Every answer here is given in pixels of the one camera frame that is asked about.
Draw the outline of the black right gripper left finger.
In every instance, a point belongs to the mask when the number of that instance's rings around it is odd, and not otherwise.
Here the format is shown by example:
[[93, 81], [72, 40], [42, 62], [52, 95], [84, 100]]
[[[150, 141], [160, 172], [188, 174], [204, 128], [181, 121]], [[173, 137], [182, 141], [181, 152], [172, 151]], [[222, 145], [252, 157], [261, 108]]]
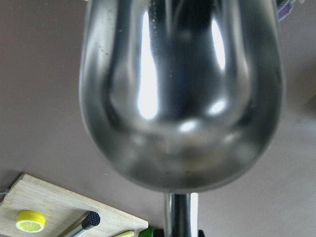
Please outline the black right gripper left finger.
[[154, 230], [153, 237], [165, 237], [164, 230]]

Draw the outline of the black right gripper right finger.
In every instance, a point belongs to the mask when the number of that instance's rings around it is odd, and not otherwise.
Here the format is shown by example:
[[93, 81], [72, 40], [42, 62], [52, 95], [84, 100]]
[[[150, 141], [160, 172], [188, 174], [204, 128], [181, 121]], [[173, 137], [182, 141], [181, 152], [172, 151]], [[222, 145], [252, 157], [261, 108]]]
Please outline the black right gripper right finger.
[[198, 230], [198, 237], [205, 237], [203, 230]]

